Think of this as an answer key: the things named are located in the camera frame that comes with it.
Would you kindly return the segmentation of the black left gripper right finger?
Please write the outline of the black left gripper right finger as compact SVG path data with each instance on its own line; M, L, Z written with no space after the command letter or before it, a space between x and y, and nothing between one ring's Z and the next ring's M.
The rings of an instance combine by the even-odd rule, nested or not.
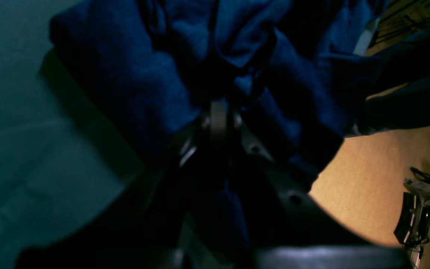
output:
M355 235L331 218L273 160L240 116L219 103L219 141L228 178L239 196L249 249L236 269L409 269L406 254Z

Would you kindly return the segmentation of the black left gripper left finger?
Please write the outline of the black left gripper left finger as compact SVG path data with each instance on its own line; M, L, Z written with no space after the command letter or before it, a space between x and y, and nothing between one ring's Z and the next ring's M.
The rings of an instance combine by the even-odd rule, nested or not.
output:
M15 268L191 268L177 242L193 192L213 179L218 141L212 102L99 216L51 246L24 250Z

